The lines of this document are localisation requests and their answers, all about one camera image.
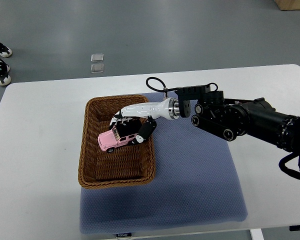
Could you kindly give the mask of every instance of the toy car wheel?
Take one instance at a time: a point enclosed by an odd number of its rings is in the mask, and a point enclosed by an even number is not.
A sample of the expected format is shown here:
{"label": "toy car wheel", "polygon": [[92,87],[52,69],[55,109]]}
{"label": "toy car wheel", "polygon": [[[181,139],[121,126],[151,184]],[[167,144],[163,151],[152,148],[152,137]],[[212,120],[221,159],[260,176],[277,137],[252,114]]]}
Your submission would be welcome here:
{"label": "toy car wheel", "polygon": [[113,153],[114,150],[115,150],[114,147],[110,147],[110,148],[108,148],[108,149],[106,150],[106,152],[107,152],[107,153]]}

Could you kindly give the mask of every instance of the pink toy car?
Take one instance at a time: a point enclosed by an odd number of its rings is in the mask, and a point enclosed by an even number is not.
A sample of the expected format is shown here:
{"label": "pink toy car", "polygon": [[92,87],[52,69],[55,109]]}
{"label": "pink toy car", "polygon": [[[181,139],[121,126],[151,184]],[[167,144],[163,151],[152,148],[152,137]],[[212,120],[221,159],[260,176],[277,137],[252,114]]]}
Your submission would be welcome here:
{"label": "pink toy car", "polygon": [[112,153],[115,148],[127,145],[138,135],[141,125],[139,119],[133,119],[114,125],[111,130],[100,133],[98,143],[101,150]]}

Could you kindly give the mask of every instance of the sneaker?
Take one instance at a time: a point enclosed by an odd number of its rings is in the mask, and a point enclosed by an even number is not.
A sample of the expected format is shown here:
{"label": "sneaker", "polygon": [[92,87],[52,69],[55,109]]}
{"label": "sneaker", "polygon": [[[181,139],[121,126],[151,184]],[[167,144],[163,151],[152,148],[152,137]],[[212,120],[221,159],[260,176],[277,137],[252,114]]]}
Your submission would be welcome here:
{"label": "sneaker", "polygon": [[12,55],[12,50],[0,42],[0,56],[8,58]]}
{"label": "sneaker", "polygon": [[0,86],[5,86],[11,83],[11,77],[8,75],[10,66],[1,60],[0,62]]}

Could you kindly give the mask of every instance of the brown wicker basket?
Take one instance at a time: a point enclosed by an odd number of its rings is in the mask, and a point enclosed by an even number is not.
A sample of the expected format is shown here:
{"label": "brown wicker basket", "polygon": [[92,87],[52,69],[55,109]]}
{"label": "brown wicker basket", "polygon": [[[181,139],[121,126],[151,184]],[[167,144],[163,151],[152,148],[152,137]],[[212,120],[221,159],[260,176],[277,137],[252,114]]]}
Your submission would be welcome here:
{"label": "brown wicker basket", "polygon": [[121,108],[149,100],[142,95],[96,97],[85,107],[78,181],[86,189],[142,185],[156,173],[154,141],[102,151],[98,135],[108,130],[114,114]]}

